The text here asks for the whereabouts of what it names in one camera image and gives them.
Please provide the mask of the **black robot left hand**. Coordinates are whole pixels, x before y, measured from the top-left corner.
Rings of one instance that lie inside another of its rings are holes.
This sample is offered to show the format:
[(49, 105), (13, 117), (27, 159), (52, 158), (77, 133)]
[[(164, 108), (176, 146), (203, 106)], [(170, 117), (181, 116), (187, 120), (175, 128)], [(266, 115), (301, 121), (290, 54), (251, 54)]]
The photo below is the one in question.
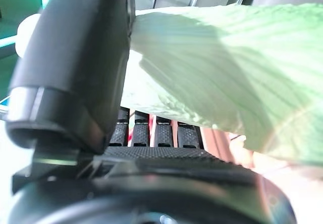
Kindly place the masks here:
[(200, 147), (149, 147), (148, 116), (120, 106), (134, 0), (50, 0), (17, 61), (8, 137), (33, 149), (4, 223), (295, 223), (271, 181)]

